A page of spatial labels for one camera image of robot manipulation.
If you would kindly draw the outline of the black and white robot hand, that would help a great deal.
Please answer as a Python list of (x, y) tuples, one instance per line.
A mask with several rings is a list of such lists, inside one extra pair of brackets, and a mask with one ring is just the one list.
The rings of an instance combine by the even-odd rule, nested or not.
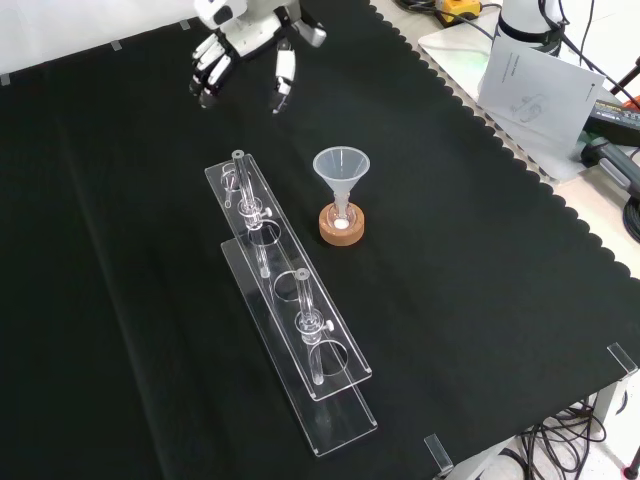
[(314, 48), (327, 38), (324, 26), (299, 1), (203, 0), (194, 8), (211, 34), (192, 53), (189, 91), (204, 109), (212, 108), (227, 77), (242, 62), (274, 47), (275, 84), (270, 109), (286, 108), (296, 77), (296, 53), (287, 33)]

